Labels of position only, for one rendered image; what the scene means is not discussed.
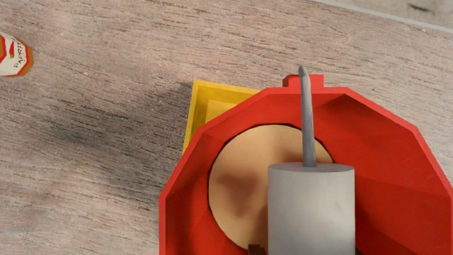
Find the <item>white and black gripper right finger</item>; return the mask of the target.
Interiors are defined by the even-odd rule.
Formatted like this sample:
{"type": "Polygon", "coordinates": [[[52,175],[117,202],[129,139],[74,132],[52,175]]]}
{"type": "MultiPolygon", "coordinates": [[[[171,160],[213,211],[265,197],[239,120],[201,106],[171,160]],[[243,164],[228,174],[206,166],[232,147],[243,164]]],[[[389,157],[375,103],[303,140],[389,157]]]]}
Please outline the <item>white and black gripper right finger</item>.
{"type": "Polygon", "coordinates": [[[355,247],[355,255],[364,255],[357,247],[355,247]]]}

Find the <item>yellow shallow tray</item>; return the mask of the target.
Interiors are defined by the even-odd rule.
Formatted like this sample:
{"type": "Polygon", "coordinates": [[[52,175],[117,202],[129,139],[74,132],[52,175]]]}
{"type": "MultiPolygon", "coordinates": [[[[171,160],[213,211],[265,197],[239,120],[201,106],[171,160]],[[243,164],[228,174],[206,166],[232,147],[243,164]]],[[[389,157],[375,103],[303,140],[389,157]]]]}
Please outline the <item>yellow shallow tray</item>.
{"type": "Polygon", "coordinates": [[[183,153],[200,126],[260,91],[194,79],[183,153]]]}

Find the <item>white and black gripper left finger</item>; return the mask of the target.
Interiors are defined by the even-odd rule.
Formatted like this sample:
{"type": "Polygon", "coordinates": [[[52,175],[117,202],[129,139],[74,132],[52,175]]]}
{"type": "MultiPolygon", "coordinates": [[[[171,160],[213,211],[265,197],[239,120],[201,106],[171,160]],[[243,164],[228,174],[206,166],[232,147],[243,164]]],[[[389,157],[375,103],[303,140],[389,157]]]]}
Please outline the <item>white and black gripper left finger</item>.
{"type": "Polygon", "coordinates": [[[259,244],[248,244],[248,255],[266,255],[266,252],[259,244]]]}

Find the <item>small orange jar with black lid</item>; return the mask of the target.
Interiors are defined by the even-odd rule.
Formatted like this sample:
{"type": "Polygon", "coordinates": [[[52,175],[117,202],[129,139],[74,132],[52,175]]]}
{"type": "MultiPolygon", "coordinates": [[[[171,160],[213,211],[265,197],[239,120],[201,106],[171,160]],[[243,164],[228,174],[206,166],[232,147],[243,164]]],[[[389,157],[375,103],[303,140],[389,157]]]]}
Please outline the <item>small orange jar with black lid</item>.
{"type": "Polygon", "coordinates": [[[32,49],[20,39],[0,31],[0,76],[22,77],[32,66],[32,49]]]}

